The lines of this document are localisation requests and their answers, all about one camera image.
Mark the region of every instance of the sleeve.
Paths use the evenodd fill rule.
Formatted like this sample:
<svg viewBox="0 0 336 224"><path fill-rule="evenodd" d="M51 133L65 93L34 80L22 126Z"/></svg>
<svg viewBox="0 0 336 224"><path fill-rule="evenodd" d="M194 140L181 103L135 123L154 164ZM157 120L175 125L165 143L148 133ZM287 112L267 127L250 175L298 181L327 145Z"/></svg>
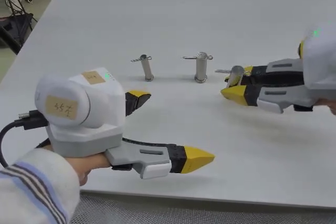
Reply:
<svg viewBox="0 0 336 224"><path fill-rule="evenodd" d="M78 202L78 176L54 152L34 149L0 171L0 223L67 224Z"/></svg>

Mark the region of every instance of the human hand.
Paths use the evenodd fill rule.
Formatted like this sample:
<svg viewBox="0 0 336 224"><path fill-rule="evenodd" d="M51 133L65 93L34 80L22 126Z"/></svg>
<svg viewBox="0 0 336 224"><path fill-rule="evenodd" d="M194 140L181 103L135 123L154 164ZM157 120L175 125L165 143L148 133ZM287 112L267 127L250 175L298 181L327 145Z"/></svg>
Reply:
<svg viewBox="0 0 336 224"><path fill-rule="evenodd" d="M336 101L331 101L327 99L320 99L315 105L324 105L328 106L331 113L336 115Z"/></svg>
<svg viewBox="0 0 336 224"><path fill-rule="evenodd" d="M53 151L51 145L43 147L49 151ZM108 159L102 153L88 157L66 157L66 161L73 167L79 178L79 185L83 186L88 181L88 175L93 169L108 168L111 166Z"/></svg>

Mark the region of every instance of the handwritten label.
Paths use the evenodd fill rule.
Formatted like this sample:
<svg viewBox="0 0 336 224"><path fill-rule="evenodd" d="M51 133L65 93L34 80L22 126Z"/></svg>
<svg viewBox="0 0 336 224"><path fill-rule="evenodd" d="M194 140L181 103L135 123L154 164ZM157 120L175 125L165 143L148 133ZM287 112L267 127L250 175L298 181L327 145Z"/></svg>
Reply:
<svg viewBox="0 0 336 224"><path fill-rule="evenodd" d="M46 113L60 118L75 120L78 102L49 95L46 100Z"/></svg>
<svg viewBox="0 0 336 224"><path fill-rule="evenodd" d="M82 76L84 76L91 85L105 82L103 77L100 76L97 71L84 72L82 73Z"/></svg>

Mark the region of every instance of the white cloth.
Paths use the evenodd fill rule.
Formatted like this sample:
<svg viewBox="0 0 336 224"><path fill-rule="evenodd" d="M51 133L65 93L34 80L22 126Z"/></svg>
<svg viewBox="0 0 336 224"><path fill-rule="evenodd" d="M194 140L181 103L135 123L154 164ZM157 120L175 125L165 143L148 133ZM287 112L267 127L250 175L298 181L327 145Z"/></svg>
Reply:
<svg viewBox="0 0 336 224"><path fill-rule="evenodd" d="M79 178L60 155L34 149L0 171L1 224L70 223L79 202Z"/></svg>

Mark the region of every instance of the floor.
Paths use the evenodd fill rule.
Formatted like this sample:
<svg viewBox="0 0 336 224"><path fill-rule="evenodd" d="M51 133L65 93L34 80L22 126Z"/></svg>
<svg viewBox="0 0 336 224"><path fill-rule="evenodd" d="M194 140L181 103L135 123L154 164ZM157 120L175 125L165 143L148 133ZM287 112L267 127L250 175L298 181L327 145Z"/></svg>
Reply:
<svg viewBox="0 0 336 224"><path fill-rule="evenodd" d="M33 0L31 4L22 2L28 13L33 13L38 20L51 0ZM5 2L0 0L0 17L9 16L10 12ZM0 49L0 81L5 76L7 70L11 67L15 60L15 54L8 48Z"/></svg>

